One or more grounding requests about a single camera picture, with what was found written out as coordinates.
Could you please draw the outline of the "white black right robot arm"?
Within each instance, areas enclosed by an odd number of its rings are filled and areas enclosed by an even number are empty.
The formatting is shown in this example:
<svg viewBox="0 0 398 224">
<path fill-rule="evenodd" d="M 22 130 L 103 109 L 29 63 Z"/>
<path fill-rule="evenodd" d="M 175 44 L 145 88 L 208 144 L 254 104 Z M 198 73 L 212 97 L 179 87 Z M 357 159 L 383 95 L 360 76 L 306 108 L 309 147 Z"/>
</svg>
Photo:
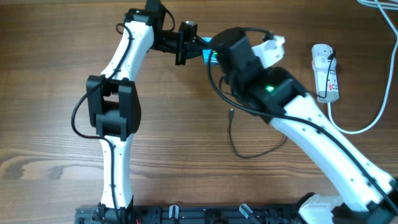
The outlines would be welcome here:
<svg viewBox="0 0 398 224">
<path fill-rule="evenodd" d="M 293 140 L 329 178 L 338 195 L 306 195 L 297 218 L 305 223 L 389 223 L 397 216 L 397 181 L 364 157 L 327 119 L 308 90 L 287 70 L 266 64 L 246 28 L 214 36 L 211 54 L 231 89 L 225 101 L 260 116 Z"/>
</svg>

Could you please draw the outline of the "teal Galaxy smartphone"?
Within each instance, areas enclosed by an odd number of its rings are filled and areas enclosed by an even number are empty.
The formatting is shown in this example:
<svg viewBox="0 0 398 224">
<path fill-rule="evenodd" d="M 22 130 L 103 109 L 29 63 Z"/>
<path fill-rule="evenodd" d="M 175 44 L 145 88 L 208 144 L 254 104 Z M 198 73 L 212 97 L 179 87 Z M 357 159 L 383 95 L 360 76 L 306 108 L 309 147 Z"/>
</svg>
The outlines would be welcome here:
<svg viewBox="0 0 398 224">
<path fill-rule="evenodd" d="M 218 65 L 218 54 L 214 50 L 205 49 L 202 51 L 203 63 L 205 65 Z"/>
</svg>

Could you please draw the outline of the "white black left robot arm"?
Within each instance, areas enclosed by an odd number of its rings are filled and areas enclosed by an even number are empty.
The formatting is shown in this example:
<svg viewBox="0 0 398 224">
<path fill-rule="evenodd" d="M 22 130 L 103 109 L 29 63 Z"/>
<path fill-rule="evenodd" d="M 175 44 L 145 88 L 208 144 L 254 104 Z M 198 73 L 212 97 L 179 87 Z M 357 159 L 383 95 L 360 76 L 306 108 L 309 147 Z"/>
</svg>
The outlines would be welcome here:
<svg viewBox="0 0 398 224">
<path fill-rule="evenodd" d="M 124 15 L 122 35 L 107 67 L 86 81 L 90 124 L 96 129 L 104 159 L 104 189 L 97 206 L 100 223 L 135 223 L 129 156 L 134 134 L 141 123 L 136 78 L 150 50 L 175 55 L 176 65 L 200 57 L 208 44 L 198 36 L 197 24 L 185 21 L 164 29 L 169 10 L 160 1 L 147 1 L 143 9 Z"/>
</svg>

